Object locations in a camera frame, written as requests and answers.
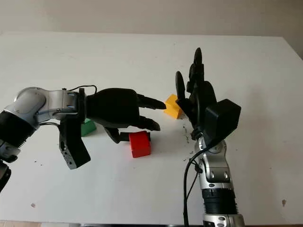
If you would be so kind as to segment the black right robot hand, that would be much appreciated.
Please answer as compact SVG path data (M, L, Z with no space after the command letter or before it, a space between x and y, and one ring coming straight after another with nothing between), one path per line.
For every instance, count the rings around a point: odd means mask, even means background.
M197 48L189 69L189 81L185 84L180 71L175 76L177 105L192 124L191 138L196 140L205 128L205 110L216 103L213 86L205 80L201 48Z

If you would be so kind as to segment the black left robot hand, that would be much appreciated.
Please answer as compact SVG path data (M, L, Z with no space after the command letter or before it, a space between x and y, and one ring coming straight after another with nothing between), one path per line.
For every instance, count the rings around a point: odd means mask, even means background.
M141 116L139 108L166 109L159 100L146 97L127 88L107 88L86 98L87 118L102 125L108 136L118 144L128 141L125 132L119 129L129 126L150 131L160 131L160 125Z

